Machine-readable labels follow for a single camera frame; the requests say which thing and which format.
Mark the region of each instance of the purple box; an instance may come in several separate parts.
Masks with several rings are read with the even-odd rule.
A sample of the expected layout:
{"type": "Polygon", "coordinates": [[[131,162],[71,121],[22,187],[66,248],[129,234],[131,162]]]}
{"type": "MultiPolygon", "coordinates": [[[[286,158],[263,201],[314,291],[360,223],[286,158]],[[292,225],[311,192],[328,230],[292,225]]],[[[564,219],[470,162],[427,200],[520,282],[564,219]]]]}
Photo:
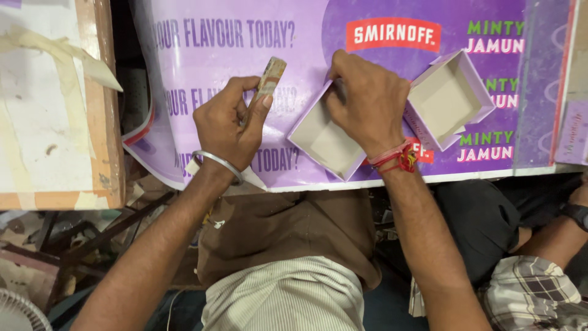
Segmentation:
{"type": "Polygon", "coordinates": [[[348,181],[364,161],[366,154],[355,140],[333,123],[329,110],[321,100],[331,84],[333,81],[325,84],[286,138],[330,173],[348,181]]]}
{"type": "Polygon", "coordinates": [[[587,138],[588,101],[568,101],[555,160],[588,166],[587,138]]]}
{"type": "Polygon", "coordinates": [[[426,149],[444,151],[496,106],[463,50],[431,65],[411,83],[404,118],[426,149]]]}

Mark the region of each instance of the purple advertisement poster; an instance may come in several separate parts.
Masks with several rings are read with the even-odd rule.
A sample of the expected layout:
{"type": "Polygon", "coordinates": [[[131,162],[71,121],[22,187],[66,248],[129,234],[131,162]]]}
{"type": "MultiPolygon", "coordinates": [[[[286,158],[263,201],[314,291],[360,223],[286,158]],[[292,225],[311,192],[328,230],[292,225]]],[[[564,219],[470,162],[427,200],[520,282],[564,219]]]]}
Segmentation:
{"type": "MultiPolygon", "coordinates": [[[[526,110],[529,121],[541,118],[540,123],[532,124],[535,130],[526,132],[527,138],[517,139],[524,57],[531,53],[527,50],[525,1],[134,0],[131,4],[149,75],[161,80],[154,84],[161,87],[153,96],[169,116],[175,156],[168,167],[183,175],[184,183],[191,176],[175,166],[178,162],[184,165],[200,147],[193,110],[211,99],[231,76],[261,75],[271,56],[284,59],[288,67],[274,93],[263,142],[251,167],[273,191],[329,188],[330,183],[378,185],[380,177],[368,165],[361,166],[350,182],[342,183],[285,139],[325,83],[337,49],[358,54],[409,80],[437,57],[466,50],[497,108],[480,123],[466,125],[461,139],[442,153],[419,149],[413,138],[426,178],[454,180],[468,178],[456,174],[511,170],[518,140],[537,146],[537,140],[553,129],[556,105],[541,102],[526,110]]],[[[569,3],[537,4],[547,8],[542,15],[550,18],[535,26],[535,33],[550,31],[551,35],[559,28],[553,38],[563,44],[569,3]]],[[[547,43],[537,47],[556,48],[547,43]]],[[[563,51],[555,49],[548,57],[546,51],[536,53],[530,59],[543,57],[542,63],[531,65],[545,69],[544,80],[559,81],[563,51]]],[[[527,81],[529,102],[529,91],[545,89],[543,83],[527,81]]],[[[245,97],[250,100],[252,95],[251,91],[245,97]]],[[[404,129],[405,136],[414,137],[407,125],[404,129]]],[[[525,167],[548,165],[549,153],[539,155],[544,152],[538,148],[524,150],[521,162],[525,167]]]]}

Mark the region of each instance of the fingernail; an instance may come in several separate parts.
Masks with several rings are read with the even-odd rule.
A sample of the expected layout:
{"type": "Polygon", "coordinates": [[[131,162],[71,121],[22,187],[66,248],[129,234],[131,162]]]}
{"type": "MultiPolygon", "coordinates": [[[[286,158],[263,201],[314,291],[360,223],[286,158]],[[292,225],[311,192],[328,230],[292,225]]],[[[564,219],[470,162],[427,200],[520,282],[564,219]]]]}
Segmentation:
{"type": "Polygon", "coordinates": [[[263,101],[262,101],[261,103],[262,103],[262,104],[265,106],[265,108],[269,109],[269,107],[271,107],[271,106],[272,106],[272,102],[273,102],[273,96],[271,96],[271,95],[266,95],[266,96],[263,98],[263,101]]]}

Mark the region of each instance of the white fan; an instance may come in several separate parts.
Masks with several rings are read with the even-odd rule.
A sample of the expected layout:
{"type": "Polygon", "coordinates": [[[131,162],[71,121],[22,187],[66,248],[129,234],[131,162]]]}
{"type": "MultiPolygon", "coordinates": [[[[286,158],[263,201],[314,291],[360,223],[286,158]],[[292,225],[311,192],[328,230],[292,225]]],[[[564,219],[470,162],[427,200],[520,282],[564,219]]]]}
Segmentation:
{"type": "Polygon", "coordinates": [[[53,331],[37,306],[7,289],[0,289],[0,325],[3,331],[53,331]]]}

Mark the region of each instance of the open box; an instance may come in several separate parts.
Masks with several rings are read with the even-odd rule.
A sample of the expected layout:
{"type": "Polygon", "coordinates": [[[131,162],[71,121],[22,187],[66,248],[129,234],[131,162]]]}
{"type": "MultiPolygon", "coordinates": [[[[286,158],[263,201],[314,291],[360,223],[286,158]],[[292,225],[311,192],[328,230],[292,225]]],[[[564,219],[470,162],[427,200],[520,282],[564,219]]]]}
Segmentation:
{"type": "Polygon", "coordinates": [[[463,50],[431,64],[411,83],[404,118],[425,148],[444,151],[496,106],[463,50]]]}
{"type": "MultiPolygon", "coordinates": [[[[309,108],[300,116],[286,138],[306,152],[329,172],[348,181],[366,158],[363,149],[330,117],[322,100],[333,81],[328,81],[309,108]]],[[[335,83],[339,98],[345,103],[342,84],[335,83]]]]}

